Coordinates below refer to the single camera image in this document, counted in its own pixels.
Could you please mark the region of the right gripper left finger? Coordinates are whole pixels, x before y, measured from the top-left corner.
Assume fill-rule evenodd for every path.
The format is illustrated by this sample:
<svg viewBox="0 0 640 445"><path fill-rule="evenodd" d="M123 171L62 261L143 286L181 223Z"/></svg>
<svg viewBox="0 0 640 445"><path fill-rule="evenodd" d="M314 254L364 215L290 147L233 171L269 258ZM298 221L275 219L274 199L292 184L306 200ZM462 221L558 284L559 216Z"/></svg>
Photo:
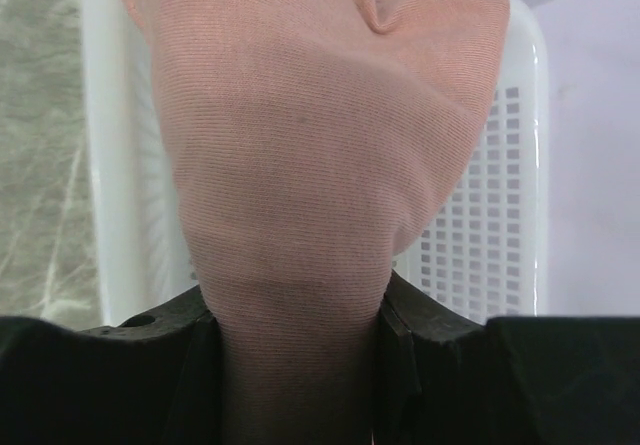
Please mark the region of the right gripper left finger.
<svg viewBox="0 0 640 445"><path fill-rule="evenodd" d="M220 336L198 288L73 331L1 319L4 444L217 444Z"/></svg>

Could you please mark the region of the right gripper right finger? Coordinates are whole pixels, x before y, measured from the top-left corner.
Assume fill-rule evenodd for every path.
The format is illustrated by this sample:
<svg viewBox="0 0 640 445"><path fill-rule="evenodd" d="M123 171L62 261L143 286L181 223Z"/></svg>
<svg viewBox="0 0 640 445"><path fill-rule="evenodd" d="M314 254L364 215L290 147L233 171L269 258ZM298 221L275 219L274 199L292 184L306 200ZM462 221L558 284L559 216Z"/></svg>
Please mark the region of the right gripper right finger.
<svg viewBox="0 0 640 445"><path fill-rule="evenodd" d="M476 324L393 275L374 379L378 444L635 444L635 317Z"/></svg>

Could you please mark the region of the white plastic basket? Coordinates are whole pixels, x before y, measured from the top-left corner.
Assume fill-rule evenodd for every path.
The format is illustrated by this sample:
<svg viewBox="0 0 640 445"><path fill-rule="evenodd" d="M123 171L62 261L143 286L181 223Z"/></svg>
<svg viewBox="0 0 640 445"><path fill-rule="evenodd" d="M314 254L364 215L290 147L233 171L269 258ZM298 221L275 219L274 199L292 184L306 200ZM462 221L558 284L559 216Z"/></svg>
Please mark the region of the white plastic basket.
<svg viewBox="0 0 640 445"><path fill-rule="evenodd" d="M395 271L482 323L549 310L545 40L511 0L485 130L451 199ZM84 101L101 313L108 325L196 283L151 99L150 56L121 0L81 0Z"/></svg>

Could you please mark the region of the pink printed t shirt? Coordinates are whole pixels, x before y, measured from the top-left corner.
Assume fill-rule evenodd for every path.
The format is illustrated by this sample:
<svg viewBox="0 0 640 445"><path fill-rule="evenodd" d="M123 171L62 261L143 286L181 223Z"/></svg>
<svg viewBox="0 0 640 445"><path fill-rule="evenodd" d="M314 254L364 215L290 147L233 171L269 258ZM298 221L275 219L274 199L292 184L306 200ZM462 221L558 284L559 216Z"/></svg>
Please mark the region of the pink printed t shirt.
<svg viewBox="0 0 640 445"><path fill-rule="evenodd" d="M510 0L123 0L223 343L226 444L367 444L393 258L463 175Z"/></svg>

